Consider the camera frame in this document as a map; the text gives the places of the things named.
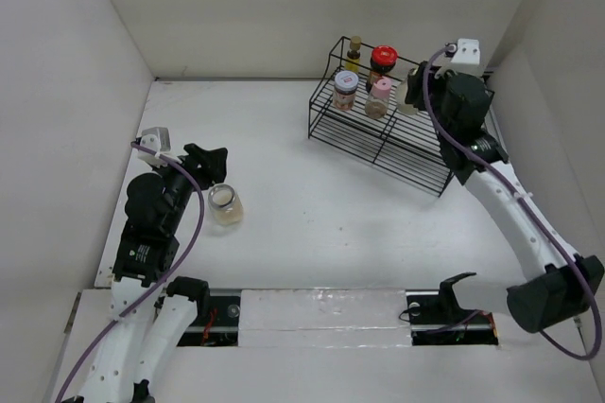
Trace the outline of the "yellow lid spice shaker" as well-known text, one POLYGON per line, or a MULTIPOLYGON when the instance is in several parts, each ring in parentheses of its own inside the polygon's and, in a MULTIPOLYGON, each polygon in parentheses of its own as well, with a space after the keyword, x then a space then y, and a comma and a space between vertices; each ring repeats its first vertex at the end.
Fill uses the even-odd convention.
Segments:
POLYGON ((407 83, 405 81, 402 81, 398 85, 395 92, 396 109, 400 114, 416 115, 419 110, 413 104, 408 104, 406 102, 407 91, 407 83))

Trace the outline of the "clear glass jar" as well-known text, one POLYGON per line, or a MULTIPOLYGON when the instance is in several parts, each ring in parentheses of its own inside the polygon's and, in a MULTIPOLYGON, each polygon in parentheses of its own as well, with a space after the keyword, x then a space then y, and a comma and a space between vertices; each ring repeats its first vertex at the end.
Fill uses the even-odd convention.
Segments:
POLYGON ((244 210, 235 189, 228 184, 216 184, 208 193, 208 206, 216 222, 229 226, 243 219, 244 210))

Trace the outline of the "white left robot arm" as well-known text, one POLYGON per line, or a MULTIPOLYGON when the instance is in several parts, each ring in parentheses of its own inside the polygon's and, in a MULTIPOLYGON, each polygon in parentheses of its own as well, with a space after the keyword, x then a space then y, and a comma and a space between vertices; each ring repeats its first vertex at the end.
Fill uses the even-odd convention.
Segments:
POLYGON ((127 186, 108 324, 64 380, 59 402, 152 402, 185 330, 210 315, 207 282, 178 276, 201 232, 203 193, 225 181, 228 151, 188 144, 171 157, 150 136, 131 144, 151 170, 127 186))

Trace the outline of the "yellow oil bottle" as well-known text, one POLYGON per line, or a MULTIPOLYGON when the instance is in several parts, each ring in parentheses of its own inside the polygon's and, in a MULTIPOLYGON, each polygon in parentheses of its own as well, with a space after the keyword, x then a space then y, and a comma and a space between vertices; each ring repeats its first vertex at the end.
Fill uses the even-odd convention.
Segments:
POLYGON ((362 40, 359 36, 353 36, 349 41, 349 49, 346 54, 344 69, 357 73, 360 63, 360 48, 362 40))

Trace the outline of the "red lid sauce jar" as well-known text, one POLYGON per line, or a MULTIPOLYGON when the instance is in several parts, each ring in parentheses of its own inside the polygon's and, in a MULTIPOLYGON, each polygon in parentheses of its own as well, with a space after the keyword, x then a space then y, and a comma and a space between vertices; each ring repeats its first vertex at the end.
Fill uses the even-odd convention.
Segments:
POLYGON ((366 80, 366 91, 369 92, 373 85, 382 77, 386 77, 396 65, 398 53, 389 45, 378 45, 371 53, 370 72, 366 80))

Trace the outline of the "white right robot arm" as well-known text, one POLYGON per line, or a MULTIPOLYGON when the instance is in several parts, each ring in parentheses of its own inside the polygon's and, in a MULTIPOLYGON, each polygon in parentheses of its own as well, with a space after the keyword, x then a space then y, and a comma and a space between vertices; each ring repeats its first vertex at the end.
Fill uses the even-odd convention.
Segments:
POLYGON ((482 79, 438 72, 426 61, 406 77, 405 103, 428 114, 444 163, 490 215, 524 277, 520 283, 455 285, 437 298, 437 310, 456 322, 470 310, 488 309, 511 316, 528 333, 542 333, 596 309, 604 266, 556 235, 522 187, 508 154, 484 126, 492 99, 482 79))

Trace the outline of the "white lid sauce jar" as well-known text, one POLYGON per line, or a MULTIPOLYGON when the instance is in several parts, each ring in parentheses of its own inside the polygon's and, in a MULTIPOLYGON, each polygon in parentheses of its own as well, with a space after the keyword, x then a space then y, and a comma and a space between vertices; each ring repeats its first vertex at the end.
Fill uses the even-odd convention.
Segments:
POLYGON ((341 111, 349 111, 353 108, 358 87, 358 75, 356 72, 342 70, 334 77, 333 103, 341 111))

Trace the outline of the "pink lid spice shaker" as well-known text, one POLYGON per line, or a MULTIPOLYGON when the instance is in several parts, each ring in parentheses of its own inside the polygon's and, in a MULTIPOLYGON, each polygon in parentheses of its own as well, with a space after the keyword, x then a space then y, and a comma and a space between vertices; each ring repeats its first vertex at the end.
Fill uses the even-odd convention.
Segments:
POLYGON ((392 81, 390 78, 377 79, 368 93, 365 103, 365 114, 371 119, 380 119, 389 109, 390 91, 392 81))

